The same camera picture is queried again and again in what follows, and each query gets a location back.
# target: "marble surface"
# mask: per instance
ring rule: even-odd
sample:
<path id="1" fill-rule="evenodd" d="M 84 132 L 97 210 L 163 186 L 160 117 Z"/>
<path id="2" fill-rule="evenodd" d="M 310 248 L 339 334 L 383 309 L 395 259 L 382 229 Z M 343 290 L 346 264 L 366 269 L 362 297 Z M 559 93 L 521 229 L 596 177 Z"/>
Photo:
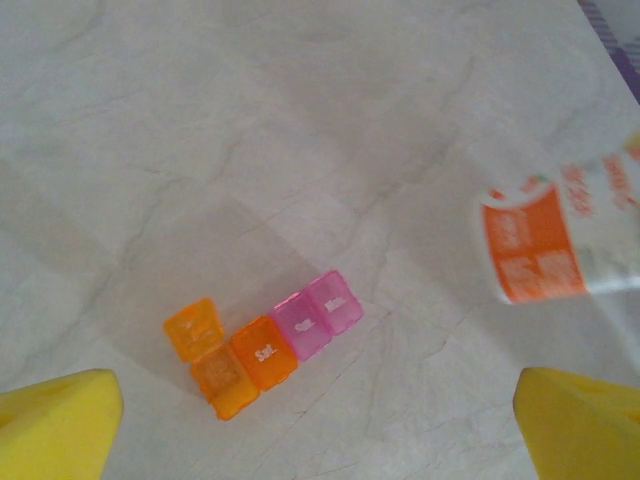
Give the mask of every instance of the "marble surface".
<path id="1" fill-rule="evenodd" d="M 638 124 L 574 0 L 1 2 L 0 389 L 114 369 L 105 480 L 533 479 L 520 370 L 640 386 L 640 295 L 500 304 L 468 205 Z M 217 421 L 162 322 L 330 268 L 365 318 Z"/>

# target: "orange label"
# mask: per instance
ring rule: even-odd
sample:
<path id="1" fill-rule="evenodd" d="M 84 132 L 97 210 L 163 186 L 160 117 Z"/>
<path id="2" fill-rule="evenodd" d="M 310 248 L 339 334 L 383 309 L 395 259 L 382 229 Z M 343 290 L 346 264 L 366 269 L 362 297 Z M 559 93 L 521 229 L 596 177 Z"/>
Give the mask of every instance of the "orange label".
<path id="1" fill-rule="evenodd" d="M 513 303 L 587 292 L 555 185 L 520 208 L 483 209 L 498 281 Z"/>

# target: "yellow foam block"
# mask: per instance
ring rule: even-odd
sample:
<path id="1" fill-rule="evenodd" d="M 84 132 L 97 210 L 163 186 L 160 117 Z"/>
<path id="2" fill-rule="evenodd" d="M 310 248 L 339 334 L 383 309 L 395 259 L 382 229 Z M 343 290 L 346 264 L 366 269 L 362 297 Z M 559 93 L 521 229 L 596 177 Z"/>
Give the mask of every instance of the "yellow foam block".
<path id="1" fill-rule="evenodd" d="M 640 479 L 640 390 L 528 368 L 514 410 L 541 480 Z"/>
<path id="2" fill-rule="evenodd" d="M 100 478 L 122 417 L 118 381 L 89 370 L 0 394 L 0 478 Z"/>
<path id="3" fill-rule="evenodd" d="M 640 130 L 631 135 L 629 140 L 627 140 L 625 149 L 633 158 L 640 160 Z"/>

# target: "bottle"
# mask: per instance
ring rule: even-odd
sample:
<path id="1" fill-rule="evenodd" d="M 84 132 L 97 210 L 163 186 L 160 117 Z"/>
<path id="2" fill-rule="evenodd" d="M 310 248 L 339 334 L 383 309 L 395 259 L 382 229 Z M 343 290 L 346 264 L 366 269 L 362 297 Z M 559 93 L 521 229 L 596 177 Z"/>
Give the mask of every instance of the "bottle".
<path id="1" fill-rule="evenodd" d="M 640 131 L 619 152 L 491 190 L 472 227 L 500 299 L 527 303 L 640 287 Z"/>

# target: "table surface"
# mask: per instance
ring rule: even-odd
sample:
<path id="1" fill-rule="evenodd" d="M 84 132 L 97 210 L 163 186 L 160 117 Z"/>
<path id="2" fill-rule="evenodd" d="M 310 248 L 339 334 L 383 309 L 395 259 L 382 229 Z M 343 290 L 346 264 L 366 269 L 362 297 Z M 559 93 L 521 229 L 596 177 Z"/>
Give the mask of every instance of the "table surface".
<path id="1" fill-rule="evenodd" d="M 105 480 L 533 479 L 521 369 L 638 386 L 640 295 L 500 304 L 469 203 L 638 124 L 574 0 L 2 2 L 0 389 L 115 370 Z M 365 317 L 216 420 L 162 322 L 332 268 Z"/>

